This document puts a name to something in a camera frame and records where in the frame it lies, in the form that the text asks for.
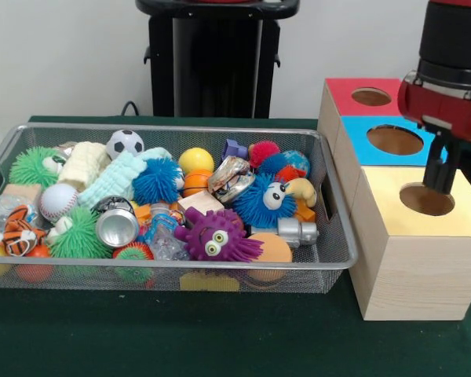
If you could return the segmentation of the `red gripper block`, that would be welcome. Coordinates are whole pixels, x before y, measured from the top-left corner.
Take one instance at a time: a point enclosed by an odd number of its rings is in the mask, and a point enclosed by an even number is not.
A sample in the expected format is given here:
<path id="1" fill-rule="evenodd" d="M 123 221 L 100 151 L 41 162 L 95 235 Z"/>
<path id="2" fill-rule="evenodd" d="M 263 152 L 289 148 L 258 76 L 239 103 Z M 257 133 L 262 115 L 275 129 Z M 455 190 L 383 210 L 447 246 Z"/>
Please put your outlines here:
<path id="1" fill-rule="evenodd" d="M 446 130 L 463 141 L 471 142 L 471 90 L 439 86 L 408 74 L 400 84 L 397 104 L 406 119 L 431 132 Z M 461 155 L 461 141 L 437 134 L 429 147 L 423 185 L 450 194 Z M 447 158 L 441 158 L 444 148 Z"/>

